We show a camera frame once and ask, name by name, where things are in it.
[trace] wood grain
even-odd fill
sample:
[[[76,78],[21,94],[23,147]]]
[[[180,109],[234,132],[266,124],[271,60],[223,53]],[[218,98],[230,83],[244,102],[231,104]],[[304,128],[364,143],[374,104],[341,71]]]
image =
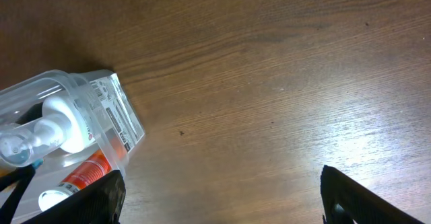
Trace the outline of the wood grain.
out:
[[[0,85],[112,68],[121,223],[321,223],[337,167],[431,220],[431,0],[1,0]]]

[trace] white label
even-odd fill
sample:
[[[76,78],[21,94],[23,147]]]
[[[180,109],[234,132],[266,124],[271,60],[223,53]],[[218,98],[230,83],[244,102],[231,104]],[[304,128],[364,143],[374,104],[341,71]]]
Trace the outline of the white label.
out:
[[[143,129],[128,101],[122,99],[121,96],[124,96],[125,93],[120,87],[113,85],[113,83],[119,85],[118,80],[115,81],[116,79],[116,77],[103,77],[90,83],[103,108],[106,110],[115,132],[123,142],[127,152],[129,152],[136,146],[138,140],[142,138]],[[94,113],[97,115],[99,122],[106,122],[107,119],[105,119],[104,114],[97,112],[97,110],[100,109],[94,109]]]

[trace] white cap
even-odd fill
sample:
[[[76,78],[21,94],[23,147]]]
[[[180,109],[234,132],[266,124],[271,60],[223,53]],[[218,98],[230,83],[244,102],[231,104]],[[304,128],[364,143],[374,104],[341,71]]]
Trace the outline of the white cap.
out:
[[[65,190],[47,190],[42,192],[39,196],[39,207],[40,210],[46,211],[49,208],[55,206],[61,201],[65,200],[67,197],[71,196],[72,192],[68,192]]]

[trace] product label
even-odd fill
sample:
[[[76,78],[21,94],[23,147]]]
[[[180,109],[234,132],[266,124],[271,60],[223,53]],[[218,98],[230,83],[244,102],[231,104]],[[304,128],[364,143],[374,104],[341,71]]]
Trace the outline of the product label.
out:
[[[103,77],[90,82],[91,86],[102,103],[114,130],[123,142],[127,152],[132,150],[137,142],[144,135],[141,124],[139,123],[123,89],[121,89],[117,75]],[[94,109],[99,122],[106,122],[104,114]]]
[[[76,193],[105,176],[110,170],[110,165],[103,152],[97,150],[60,182],[58,187],[63,187],[72,191],[72,193]]]

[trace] barcode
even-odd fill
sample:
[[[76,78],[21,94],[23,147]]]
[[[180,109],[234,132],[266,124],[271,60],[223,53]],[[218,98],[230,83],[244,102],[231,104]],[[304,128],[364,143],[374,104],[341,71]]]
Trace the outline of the barcode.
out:
[[[102,91],[99,88],[99,85],[97,85],[97,82],[91,82],[93,90],[96,92],[97,97],[99,97],[100,101],[105,100],[105,95],[102,93]]]

